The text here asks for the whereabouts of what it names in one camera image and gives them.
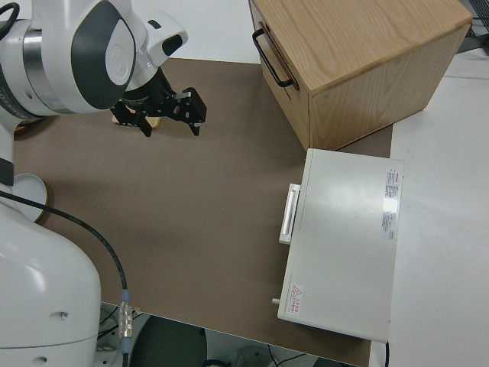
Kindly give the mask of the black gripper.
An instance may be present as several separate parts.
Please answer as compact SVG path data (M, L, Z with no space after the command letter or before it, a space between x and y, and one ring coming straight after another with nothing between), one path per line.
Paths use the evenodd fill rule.
M161 68L143 86L126 91L121 100L110 108L117 124L139 128L148 138L152 127L143 112L150 117L169 115L175 121L184 122L194 136L199 136L200 127L206 121L207 107L197 90L188 87L176 93Z

